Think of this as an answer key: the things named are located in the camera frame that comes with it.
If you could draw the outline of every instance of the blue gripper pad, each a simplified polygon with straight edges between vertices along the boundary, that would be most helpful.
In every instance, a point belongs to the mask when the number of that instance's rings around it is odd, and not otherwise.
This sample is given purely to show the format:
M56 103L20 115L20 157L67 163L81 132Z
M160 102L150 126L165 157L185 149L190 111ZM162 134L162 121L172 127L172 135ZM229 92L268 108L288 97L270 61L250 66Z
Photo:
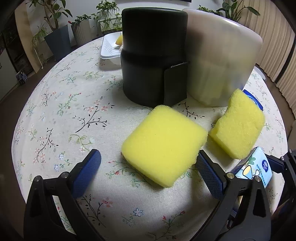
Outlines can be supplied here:
M211 192L211 195L221 200L223 190L226 187L225 172L219 164L213 163L203 150L199 151L195 165Z
M96 174L100 164L101 164L101 154L98 150L92 149L85 159L77 163L73 168L71 173L77 172L75 180L72 185L72 196L74 199L83 196L88 184L92 180L93 176Z

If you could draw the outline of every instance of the light blue tissue package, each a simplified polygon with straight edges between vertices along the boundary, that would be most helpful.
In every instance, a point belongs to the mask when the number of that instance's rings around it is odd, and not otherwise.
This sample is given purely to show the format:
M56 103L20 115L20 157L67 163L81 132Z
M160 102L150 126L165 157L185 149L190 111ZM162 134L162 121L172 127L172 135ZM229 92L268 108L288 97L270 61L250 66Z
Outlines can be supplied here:
M249 155L242 159L231 172L242 179L253 179L254 176L259 176L265 188L272 177L267 157L259 146L252 149Z

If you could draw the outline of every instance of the white tablecloth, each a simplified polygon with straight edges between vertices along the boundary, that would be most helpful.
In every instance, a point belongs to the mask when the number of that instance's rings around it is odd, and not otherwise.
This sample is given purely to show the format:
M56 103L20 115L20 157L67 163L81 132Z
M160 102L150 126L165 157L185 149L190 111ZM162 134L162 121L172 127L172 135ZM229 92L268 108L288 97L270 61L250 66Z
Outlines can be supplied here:
M101 152L102 163L78 203L107 240L189 240L217 200L194 166L173 187L159 188L124 161L120 153L123 141L151 109L127 99L120 66L100 59L101 44L102 39L94 40L62 59L26 103L12 142L22 195L27 200L35 176L45 179L71 171L95 148ZM282 156L287 152L284 124L257 72L252 72L245 89L260 101L266 117L255 146L261 146L266 154ZM190 96L174 109L208 131L226 111L226 107L204 107ZM203 149L226 172L238 163L210 137ZM283 185L282 175L274 173L266 188L272 213ZM71 231L59 200L55 200L64 225Z

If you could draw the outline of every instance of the white cabinet door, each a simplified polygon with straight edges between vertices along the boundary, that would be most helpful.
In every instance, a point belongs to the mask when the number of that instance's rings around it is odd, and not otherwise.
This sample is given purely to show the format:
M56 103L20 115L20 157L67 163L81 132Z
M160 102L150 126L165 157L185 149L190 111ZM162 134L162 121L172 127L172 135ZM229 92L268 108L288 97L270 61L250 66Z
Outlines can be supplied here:
M6 49L0 55L0 100L17 84L15 69Z

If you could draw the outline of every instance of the dark blue planter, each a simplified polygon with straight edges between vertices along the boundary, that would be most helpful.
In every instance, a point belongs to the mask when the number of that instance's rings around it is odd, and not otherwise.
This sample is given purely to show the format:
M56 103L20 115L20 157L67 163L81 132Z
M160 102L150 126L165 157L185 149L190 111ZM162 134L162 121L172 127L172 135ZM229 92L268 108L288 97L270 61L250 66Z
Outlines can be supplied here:
M57 61L71 53L68 25L53 31L44 39Z

